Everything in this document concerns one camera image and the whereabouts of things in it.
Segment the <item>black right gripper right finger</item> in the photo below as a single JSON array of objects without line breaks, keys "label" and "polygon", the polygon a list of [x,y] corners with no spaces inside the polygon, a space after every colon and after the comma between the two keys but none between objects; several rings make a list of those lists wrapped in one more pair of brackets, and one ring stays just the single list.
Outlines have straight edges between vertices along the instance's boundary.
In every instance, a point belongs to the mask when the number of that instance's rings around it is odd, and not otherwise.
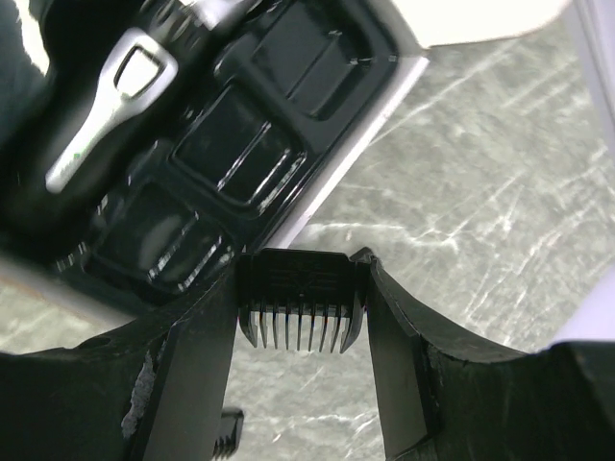
[{"label": "black right gripper right finger", "polygon": [[389,460],[610,460],[614,346],[520,352],[410,295],[369,249],[354,261]]}]

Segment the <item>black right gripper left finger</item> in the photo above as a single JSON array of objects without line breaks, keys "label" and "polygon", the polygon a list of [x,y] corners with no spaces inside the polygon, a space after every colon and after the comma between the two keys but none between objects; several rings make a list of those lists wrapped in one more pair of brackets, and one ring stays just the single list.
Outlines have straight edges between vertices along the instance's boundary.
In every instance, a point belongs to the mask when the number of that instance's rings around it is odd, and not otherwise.
[{"label": "black right gripper left finger", "polygon": [[72,349],[1,357],[5,460],[209,460],[233,355],[235,274]]}]

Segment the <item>black comb guard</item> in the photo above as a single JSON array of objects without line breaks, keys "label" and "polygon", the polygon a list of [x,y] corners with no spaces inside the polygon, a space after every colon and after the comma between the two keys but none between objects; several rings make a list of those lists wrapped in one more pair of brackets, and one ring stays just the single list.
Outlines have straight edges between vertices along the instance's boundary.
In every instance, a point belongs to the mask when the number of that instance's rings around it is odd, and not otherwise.
[{"label": "black comb guard", "polygon": [[289,249],[244,254],[236,263],[238,323],[253,347],[290,348],[290,320],[297,319],[296,349],[308,328],[311,352],[348,350],[361,331],[373,252],[353,255]]},{"label": "black comb guard", "polygon": [[239,448],[244,423],[244,412],[240,408],[227,407],[222,410],[219,433],[214,444],[212,459],[228,459]]}]

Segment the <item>white clipper kit box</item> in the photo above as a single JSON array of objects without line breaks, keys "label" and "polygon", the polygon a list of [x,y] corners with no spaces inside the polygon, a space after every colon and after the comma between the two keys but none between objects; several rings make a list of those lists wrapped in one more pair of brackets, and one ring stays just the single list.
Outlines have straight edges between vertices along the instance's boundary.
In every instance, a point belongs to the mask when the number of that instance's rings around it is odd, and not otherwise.
[{"label": "white clipper kit box", "polygon": [[[68,82],[103,62],[143,1],[1,5],[1,195]],[[284,247],[440,46],[522,36],[562,1],[254,1],[64,226],[1,218],[1,283],[91,316],[140,316]]]}]

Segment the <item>black silver hair clipper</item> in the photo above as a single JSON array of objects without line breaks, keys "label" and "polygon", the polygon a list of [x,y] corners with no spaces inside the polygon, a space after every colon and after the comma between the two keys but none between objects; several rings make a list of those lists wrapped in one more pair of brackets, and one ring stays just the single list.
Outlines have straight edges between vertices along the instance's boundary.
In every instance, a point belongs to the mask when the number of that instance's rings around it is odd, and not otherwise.
[{"label": "black silver hair clipper", "polygon": [[105,60],[71,79],[20,146],[1,218],[26,234],[70,222],[109,189],[145,127],[254,1],[143,1]]}]

